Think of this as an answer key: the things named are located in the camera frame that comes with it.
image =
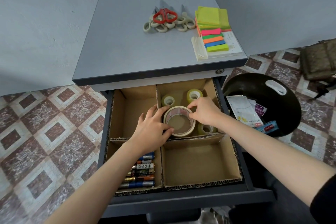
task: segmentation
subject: lock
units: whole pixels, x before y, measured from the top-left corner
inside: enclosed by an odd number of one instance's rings
[[[218,70],[216,70],[216,74],[221,74],[223,72],[224,72],[224,69],[218,69]]]

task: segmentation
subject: tape roll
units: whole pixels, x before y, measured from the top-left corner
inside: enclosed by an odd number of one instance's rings
[[[171,95],[164,95],[161,99],[162,106],[169,105],[170,107],[176,106],[175,98]]]
[[[170,108],[163,117],[163,123],[172,126],[175,131],[174,137],[185,137],[192,133],[195,128],[196,121],[189,118],[192,113],[187,107],[175,106]]]
[[[187,101],[188,103],[191,103],[202,96],[203,96],[202,91],[198,89],[191,89],[187,92]]]
[[[207,134],[210,134],[210,133],[216,133],[217,132],[217,128],[215,128],[213,126],[209,126],[209,125],[204,125],[202,123],[198,124],[197,130],[198,130],[199,135],[207,135]]]

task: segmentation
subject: floral tile pattern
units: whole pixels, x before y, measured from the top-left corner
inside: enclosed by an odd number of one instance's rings
[[[336,90],[311,100],[324,82],[300,73],[300,49],[250,56],[242,73],[279,79],[299,99],[302,119],[284,143],[336,167]],[[107,101],[90,86],[0,97],[0,216],[42,223],[97,170]]]

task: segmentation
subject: wall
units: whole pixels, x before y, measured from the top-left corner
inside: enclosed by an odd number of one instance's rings
[[[248,55],[336,37],[335,0],[216,1]],[[72,84],[96,3],[0,0],[0,96]]]

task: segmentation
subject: person's left arm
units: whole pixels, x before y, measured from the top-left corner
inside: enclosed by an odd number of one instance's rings
[[[81,185],[45,223],[97,223],[109,201],[134,163],[146,153],[162,146],[174,129],[160,122],[165,106],[150,108],[144,119],[139,117],[133,136],[113,156]]]

